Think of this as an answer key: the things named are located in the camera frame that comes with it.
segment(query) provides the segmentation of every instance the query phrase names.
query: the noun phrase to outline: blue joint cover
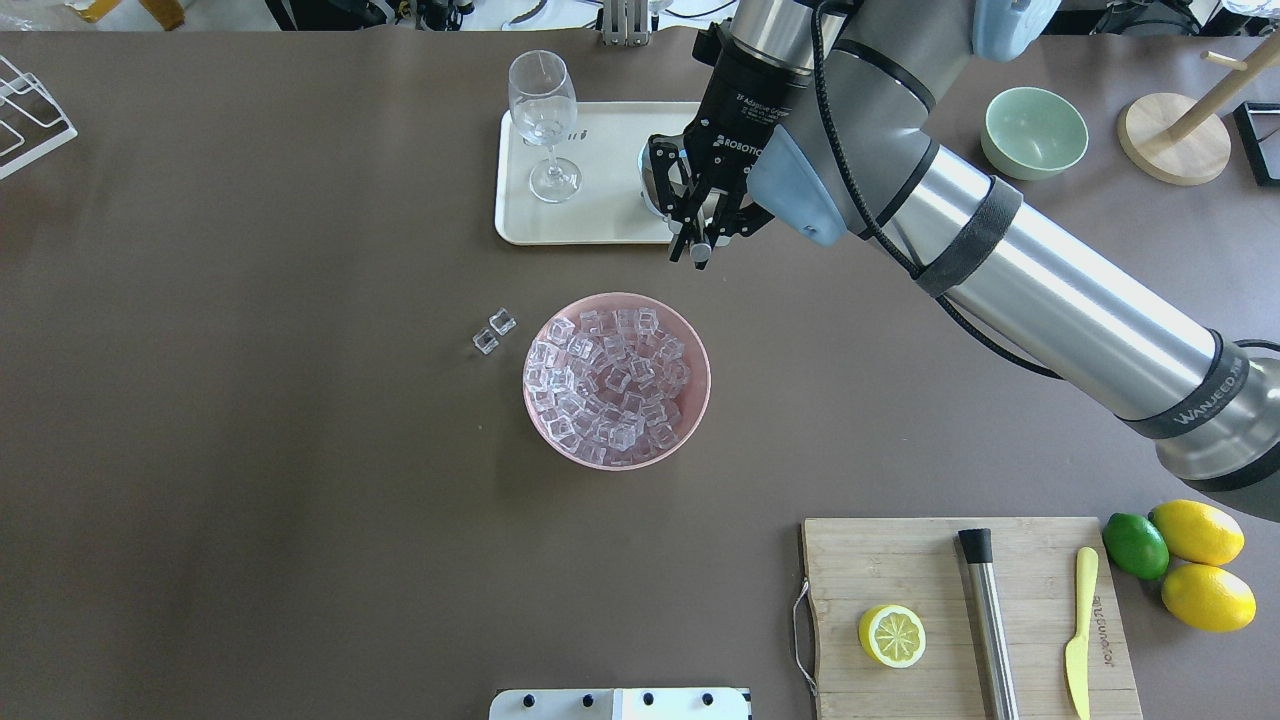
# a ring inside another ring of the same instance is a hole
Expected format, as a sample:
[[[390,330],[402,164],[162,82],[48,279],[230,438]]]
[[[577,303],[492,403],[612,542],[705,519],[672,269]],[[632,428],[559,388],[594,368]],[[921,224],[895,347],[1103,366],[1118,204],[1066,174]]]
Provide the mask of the blue joint cover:
[[[973,54],[1007,63],[1023,54],[1048,26],[1061,0],[978,0],[973,14]]]
[[[849,229],[804,151],[782,126],[746,178],[751,199],[809,240],[831,247]]]

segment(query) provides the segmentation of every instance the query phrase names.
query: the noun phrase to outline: glass base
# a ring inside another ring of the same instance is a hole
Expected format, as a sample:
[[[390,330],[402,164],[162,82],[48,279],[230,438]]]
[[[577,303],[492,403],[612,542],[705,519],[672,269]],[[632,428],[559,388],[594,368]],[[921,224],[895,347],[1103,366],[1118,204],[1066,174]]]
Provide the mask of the glass base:
[[[577,165],[563,158],[557,158],[556,165],[553,170],[552,161],[543,160],[529,173],[529,190],[543,202],[563,202],[573,197],[582,183],[582,170]]]

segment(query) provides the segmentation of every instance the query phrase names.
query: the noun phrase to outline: wooden base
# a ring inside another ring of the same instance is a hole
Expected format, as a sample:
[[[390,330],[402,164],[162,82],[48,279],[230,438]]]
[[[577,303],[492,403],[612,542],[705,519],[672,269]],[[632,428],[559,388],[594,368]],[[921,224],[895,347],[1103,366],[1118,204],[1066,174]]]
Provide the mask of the wooden base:
[[[1222,174],[1231,158],[1231,136],[1219,117],[1210,115],[1181,140],[1167,132],[1194,104],[1175,92],[1134,100],[1116,123],[1124,154],[1148,176],[1172,184],[1203,184]]]

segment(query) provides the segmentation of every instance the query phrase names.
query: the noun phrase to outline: glass stem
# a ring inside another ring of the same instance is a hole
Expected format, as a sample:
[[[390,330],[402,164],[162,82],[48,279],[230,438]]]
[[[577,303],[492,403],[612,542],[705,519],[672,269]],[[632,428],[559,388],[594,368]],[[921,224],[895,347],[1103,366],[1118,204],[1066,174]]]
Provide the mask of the glass stem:
[[[562,174],[564,174],[564,170],[561,169],[559,158],[556,156],[556,146],[548,145],[547,154],[550,159],[550,165],[547,167],[548,177],[559,178]]]

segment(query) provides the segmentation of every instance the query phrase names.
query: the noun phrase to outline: white object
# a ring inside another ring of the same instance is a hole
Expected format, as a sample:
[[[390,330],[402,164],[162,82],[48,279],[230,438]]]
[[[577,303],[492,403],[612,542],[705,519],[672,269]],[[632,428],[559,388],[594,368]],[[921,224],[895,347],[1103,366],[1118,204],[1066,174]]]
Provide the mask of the white object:
[[[1280,18],[1280,0],[1226,0],[1222,9],[1253,18]]]
[[[489,705],[489,720],[749,720],[749,694],[735,688],[503,691]]]
[[[67,113],[36,76],[0,55],[0,179],[76,135]]]
[[[581,168],[582,186],[557,205],[529,190],[529,170],[547,150],[525,142],[504,114],[494,228],[512,245],[671,242],[667,223],[644,202],[636,159],[650,135],[678,135],[696,111],[696,102],[579,102],[577,129],[557,152]]]

